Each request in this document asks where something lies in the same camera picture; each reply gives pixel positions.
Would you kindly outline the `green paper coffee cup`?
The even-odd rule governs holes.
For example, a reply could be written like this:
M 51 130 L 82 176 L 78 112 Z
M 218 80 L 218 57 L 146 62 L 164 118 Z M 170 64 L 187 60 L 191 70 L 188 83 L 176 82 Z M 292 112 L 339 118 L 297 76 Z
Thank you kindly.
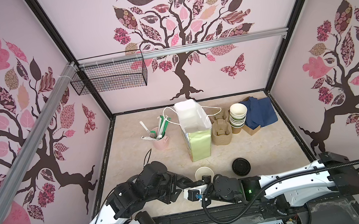
M 202 181 L 205 184 L 208 184 L 212 181 L 214 177 L 214 171 L 209 167 L 199 167 L 195 172 L 196 181 Z

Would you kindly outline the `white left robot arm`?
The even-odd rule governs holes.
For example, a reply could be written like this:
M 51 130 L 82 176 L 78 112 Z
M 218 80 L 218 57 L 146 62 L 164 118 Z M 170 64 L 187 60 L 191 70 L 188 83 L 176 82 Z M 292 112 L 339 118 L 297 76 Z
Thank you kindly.
M 143 207 L 150 201 L 170 205 L 183 190 L 204 185 L 204 180 L 169 172 L 167 167 L 153 161 L 141 173 L 112 189 L 99 213 L 89 224 L 156 224 Z

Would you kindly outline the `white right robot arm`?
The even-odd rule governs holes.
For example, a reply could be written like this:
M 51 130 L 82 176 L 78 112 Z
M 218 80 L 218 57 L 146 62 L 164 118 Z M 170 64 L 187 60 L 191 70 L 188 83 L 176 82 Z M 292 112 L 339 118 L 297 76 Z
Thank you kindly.
M 306 166 L 279 174 L 241 179 L 220 175 L 212 183 L 186 188 L 183 198 L 209 206 L 212 201 L 249 205 L 283 196 L 289 206 L 301 207 L 328 193 L 359 194 L 356 165 L 346 156 L 324 152 Z

